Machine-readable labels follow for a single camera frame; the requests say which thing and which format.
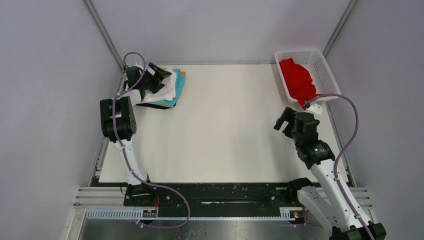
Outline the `white t shirt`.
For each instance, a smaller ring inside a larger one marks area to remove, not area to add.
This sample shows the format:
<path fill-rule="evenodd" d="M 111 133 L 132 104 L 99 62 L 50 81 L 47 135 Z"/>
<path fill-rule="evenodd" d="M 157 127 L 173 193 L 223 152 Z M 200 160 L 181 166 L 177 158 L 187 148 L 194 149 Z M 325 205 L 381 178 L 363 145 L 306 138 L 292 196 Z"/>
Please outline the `white t shirt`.
<path fill-rule="evenodd" d="M 176 92 L 177 73 L 172 67 L 161 68 L 153 63 L 142 68 L 139 65 L 127 67 L 125 89 L 128 93 L 125 97 L 130 97 L 133 106 L 149 104 L 159 101 L 172 100 Z"/>

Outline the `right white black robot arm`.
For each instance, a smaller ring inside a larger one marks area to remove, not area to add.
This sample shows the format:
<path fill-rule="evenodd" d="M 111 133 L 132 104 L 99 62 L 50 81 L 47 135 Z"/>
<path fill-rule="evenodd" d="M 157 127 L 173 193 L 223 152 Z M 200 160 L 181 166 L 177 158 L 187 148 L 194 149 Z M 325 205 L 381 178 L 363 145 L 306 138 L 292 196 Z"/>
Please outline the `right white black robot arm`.
<path fill-rule="evenodd" d="M 319 120 L 309 112 L 286 107 L 274 129 L 292 139 L 299 159 L 318 180 L 326 198 L 304 177 L 289 181 L 287 201 L 303 205 L 329 234 L 331 240 L 383 240 L 387 231 L 363 210 L 336 167 L 330 146 L 319 139 Z"/>

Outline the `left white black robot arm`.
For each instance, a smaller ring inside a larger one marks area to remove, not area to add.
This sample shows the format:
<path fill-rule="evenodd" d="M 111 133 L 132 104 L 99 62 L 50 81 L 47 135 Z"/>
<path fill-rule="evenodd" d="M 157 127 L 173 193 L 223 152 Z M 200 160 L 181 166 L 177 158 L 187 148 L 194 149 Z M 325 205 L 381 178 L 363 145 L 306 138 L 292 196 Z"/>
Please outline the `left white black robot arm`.
<path fill-rule="evenodd" d="M 127 176 L 125 196 L 129 199 L 135 196 L 142 205 L 148 206 L 154 202 L 154 189 L 159 184 L 150 181 L 147 171 L 138 162 L 133 139 L 137 133 L 134 107 L 143 102 L 147 92 L 159 92 L 165 86 L 163 81 L 172 77 L 174 72 L 151 62 L 145 67 L 127 66 L 124 71 L 127 87 L 115 97 L 99 102 L 101 132 L 115 145 L 124 163 Z"/>

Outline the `folded cyan t shirt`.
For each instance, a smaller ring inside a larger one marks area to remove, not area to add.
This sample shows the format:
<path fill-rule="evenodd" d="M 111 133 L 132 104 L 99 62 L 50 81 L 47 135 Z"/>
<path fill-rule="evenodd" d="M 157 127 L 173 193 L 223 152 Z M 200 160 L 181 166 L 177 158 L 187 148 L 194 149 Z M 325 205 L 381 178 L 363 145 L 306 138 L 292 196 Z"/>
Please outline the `folded cyan t shirt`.
<path fill-rule="evenodd" d="M 155 107 L 168 109 L 176 106 L 186 82 L 186 73 L 179 68 L 168 67 L 167 71 L 172 71 L 171 77 L 166 78 L 163 83 L 165 87 L 158 93 L 150 94 L 144 102 Z"/>

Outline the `folded orange t shirt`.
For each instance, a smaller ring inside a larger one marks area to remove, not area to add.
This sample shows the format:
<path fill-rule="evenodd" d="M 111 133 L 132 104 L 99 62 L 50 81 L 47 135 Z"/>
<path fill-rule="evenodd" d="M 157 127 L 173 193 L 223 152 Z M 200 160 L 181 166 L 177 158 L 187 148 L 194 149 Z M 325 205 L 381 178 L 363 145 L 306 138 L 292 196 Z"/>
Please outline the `folded orange t shirt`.
<path fill-rule="evenodd" d="M 181 94 L 183 92 L 183 88 L 186 82 L 186 72 L 185 71 L 181 71 L 180 69 L 175 69 L 174 70 L 175 73 L 177 73 L 177 78 L 176 78 L 176 83 L 175 83 L 175 97 L 172 100 L 161 100 L 159 101 L 157 104 L 158 105 L 163 105 L 163 106 L 168 106 L 170 108 L 173 108 L 176 106 L 177 101 L 180 99 Z"/>

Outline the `red t shirt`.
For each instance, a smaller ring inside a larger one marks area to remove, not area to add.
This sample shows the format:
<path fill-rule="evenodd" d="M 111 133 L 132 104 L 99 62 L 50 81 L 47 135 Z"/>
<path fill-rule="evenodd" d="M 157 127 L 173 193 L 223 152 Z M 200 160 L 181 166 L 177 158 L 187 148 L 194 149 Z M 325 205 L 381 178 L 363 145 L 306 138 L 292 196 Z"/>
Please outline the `red t shirt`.
<path fill-rule="evenodd" d="M 309 71 L 302 65 L 294 62 L 292 58 L 283 59 L 279 62 L 284 77 L 283 82 L 288 90 L 288 96 L 299 103 L 305 111 L 305 102 L 320 96 L 317 93 L 313 79 Z"/>

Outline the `white plastic basket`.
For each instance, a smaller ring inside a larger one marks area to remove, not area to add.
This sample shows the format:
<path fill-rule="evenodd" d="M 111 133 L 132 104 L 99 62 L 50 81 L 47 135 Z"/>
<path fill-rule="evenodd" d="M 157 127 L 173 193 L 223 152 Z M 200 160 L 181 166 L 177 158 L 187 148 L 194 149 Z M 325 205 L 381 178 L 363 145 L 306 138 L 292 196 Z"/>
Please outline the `white plastic basket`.
<path fill-rule="evenodd" d="M 312 84 L 315 86 L 318 94 L 341 94 L 334 75 L 320 50 L 315 48 L 279 50 L 274 53 L 274 58 L 284 87 L 286 99 L 290 104 L 293 105 L 298 101 L 290 95 L 280 66 L 280 61 L 286 59 L 292 59 L 294 63 L 299 64 L 308 70 L 312 78 Z"/>

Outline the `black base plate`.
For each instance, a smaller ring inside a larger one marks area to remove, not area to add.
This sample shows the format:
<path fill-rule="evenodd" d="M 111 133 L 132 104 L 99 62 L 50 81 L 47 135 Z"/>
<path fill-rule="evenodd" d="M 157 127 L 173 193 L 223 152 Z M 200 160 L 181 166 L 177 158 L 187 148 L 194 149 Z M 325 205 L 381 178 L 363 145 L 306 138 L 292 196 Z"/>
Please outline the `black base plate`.
<path fill-rule="evenodd" d="M 281 210 L 301 212 L 288 182 L 247 183 L 163 183 L 129 185 L 125 207 L 152 207 L 159 217 L 195 218 L 271 218 Z"/>

